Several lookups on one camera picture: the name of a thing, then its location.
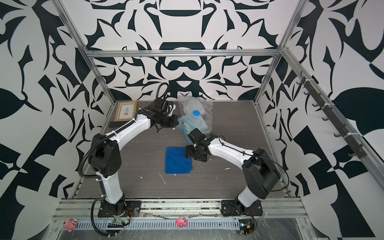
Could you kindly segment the dark blue towel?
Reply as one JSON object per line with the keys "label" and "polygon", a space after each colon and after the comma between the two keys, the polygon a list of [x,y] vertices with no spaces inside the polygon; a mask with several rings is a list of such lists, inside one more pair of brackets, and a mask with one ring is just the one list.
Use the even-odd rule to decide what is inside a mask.
{"label": "dark blue towel", "polygon": [[166,174],[189,174],[192,169],[192,159],[186,158],[186,147],[168,147],[166,149]]}

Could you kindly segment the light teal towel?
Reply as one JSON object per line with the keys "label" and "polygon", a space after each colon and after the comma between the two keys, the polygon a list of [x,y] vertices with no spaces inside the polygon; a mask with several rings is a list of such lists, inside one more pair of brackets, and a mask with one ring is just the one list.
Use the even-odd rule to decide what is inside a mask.
{"label": "light teal towel", "polygon": [[209,126],[201,116],[185,115],[178,119],[179,123],[184,128],[185,133],[188,135],[194,129],[199,129],[201,132],[207,130]]}

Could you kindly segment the clear plastic vacuum bag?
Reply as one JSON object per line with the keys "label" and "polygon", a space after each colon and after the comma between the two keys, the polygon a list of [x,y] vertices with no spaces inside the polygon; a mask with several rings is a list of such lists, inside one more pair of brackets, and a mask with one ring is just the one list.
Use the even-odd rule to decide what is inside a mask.
{"label": "clear plastic vacuum bag", "polygon": [[[192,97],[192,96],[183,96],[183,95],[179,95],[178,96],[178,103],[179,103],[179,108],[180,108],[180,111],[181,111],[181,116],[185,116],[186,114],[184,113],[183,111],[183,103],[186,102],[187,100],[189,99],[198,99],[200,100],[203,105],[205,106],[205,109],[207,111],[207,113],[203,116],[200,115],[200,113],[198,111],[194,111],[194,114],[195,116],[201,116],[206,124],[209,126],[209,128],[205,131],[203,131],[202,133],[205,134],[205,135],[208,135],[211,133],[212,129],[213,129],[213,102],[212,101],[207,101],[205,100],[204,98],[196,98],[196,97]],[[193,144],[192,141],[189,139],[188,135],[185,133],[184,131],[184,128],[182,127],[182,125],[179,123],[179,125],[176,127],[176,129],[180,129],[186,139],[186,141],[189,143],[189,144]]]}

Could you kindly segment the grey towel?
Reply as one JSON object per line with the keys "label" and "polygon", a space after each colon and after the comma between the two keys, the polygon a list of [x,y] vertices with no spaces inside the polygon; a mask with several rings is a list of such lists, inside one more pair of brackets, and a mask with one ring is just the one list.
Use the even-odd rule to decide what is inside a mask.
{"label": "grey towel", "polygon": [[198,111],[201,116],[207,113],[205,106],[198,99],[189,99],[183,103],[183,111],[186,115],[194,114],[194,111]]}

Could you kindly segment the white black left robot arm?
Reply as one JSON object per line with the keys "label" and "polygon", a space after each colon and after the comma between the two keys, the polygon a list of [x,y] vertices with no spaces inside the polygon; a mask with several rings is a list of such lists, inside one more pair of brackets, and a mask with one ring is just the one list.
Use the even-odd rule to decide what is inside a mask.
{"label": "white black left robot arm", "polygon": [[102,197],[106,202],[116,205],[124,197],[118,176],[122,165],[120,150],[153,126],[157,130],[176,127],[179,122],[177,115],[173,114],[175,109],[176,104],[172,101],[156,98],[152,104],[138,110],[128,123],[106,135],[94,137],[88,162],[101,183]]}

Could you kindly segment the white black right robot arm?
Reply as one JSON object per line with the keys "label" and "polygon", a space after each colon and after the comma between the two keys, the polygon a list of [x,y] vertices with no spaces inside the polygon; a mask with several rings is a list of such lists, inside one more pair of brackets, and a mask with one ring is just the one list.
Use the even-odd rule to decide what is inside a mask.
{"label": "white black right robot arm", "polygon": [[244,208],[265,199],[280,181],[278,165],[263,149],[247,150],[225,141],[214,134],[205,135],[199,129],[188,134],[192,144],[186,147],[186,157],[206,162],[208,156],[222,158],[243,171],[246,187],[239,193],[236,203]]}

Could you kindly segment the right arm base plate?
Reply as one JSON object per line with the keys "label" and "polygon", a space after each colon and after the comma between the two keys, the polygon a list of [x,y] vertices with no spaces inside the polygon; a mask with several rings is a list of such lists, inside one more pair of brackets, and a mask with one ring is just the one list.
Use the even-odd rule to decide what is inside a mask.
{"label": "right arm base plate", "polygon": [[256,216],[263,215],[263,208],[259,200],[255,201],[250,207],[245,207],[238,199],[222,200],[221,214],[224,217],[230,216]]}

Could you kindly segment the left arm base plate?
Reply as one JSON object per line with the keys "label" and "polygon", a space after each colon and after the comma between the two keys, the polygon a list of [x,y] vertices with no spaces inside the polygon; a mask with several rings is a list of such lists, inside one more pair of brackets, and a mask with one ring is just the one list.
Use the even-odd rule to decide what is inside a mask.
{"label": "left arm base plate", "polygon": [[132,217],[141,211],[141,201],[123,201],[120,200],[116,204],[110,204],[102,200],[97,216],[99,218],[122,218]]}

